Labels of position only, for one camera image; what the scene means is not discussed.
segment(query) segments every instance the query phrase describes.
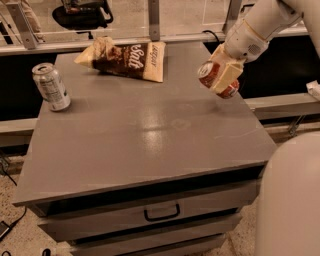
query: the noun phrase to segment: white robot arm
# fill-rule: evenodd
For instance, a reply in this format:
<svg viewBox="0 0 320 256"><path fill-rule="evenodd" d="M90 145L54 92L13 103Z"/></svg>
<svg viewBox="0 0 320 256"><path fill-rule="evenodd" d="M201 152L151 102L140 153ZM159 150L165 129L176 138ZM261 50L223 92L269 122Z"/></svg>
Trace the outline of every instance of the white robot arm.
<svg viewBox="0 0 320 256"><path fill-rule="evenodd" d="M248 14L228 31L225 42L212 54L210 61L220 66L215 77L200 79L210 82L210 90L221 96L240 76L243 64L256 60L280 31L301 21L309 32L320 56L319 0L258 0ZM204 75L207 67L201 67Z"/></svg>

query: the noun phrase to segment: snack bag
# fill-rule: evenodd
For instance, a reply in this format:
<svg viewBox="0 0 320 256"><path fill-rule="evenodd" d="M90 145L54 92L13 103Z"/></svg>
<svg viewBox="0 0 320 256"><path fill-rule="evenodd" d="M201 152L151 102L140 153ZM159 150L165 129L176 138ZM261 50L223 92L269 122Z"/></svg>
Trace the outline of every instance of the snack bag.
<svg viewBox="0 0 320 256"><path fill-rule="evenodd" d="M110 37L98 37L75 63L113 75L163 82L165 43L114 45Z"/></svg>

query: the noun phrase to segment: gray table top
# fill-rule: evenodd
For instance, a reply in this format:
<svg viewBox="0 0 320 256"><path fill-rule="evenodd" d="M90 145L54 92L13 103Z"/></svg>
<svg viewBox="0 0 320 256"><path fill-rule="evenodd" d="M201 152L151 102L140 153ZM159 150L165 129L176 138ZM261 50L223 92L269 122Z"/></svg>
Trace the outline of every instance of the gray table top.
<svg viewBox="0 0 320 256"><path fill-rule="evenodd" d="M57 58L72 105L43 103L16 205L255 166L276 148L240 95L200 84L201 42L166 46L163 83L100 74L74 64L78 54Z"/></svg>

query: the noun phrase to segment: cable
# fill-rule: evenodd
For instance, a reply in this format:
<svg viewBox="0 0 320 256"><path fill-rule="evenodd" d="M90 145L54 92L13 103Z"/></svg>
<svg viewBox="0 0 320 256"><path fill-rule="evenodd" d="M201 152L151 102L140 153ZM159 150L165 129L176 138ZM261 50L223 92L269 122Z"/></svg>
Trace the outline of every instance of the cable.
<svg viewBox="0 0 320 256"><path fill-rule="evenodd" d="M1 164L1 171L6 175L8 176L8 178L14 183L15 186L17 186L17 183L15 182L15 180L10 176L10 174L7 172L7 170L9 169L9 163L8 165L5 167L3 162L0 161L0 164ZM16 219L14 222L11 223L11 225L9 225L9 231L11 231L17 224L18 222L26 215L27 213L27 207L24 207L24 212L23 214L18 218Z"/></svg>
<svg viewBox="0 0 320 256"><path fill-rule="evenodd" d="M211 30L203 30L202 33L211 33L216 38L217 42L220 44L220 40L219 40L217 34L214 33L213 31L211 31Z"/></svg>

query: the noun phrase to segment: held snack bag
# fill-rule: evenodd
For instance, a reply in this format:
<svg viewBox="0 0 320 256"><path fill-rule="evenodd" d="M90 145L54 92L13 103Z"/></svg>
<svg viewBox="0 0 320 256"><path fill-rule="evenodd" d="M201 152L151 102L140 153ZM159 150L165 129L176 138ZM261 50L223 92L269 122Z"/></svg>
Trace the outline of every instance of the held snack bag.
<svg viewBox="0 0 320 256"><path fill-rule="evenodd" d="M98 37L74 62L113 75L163 82L165 43L114 45L110 37Z"/></svg>

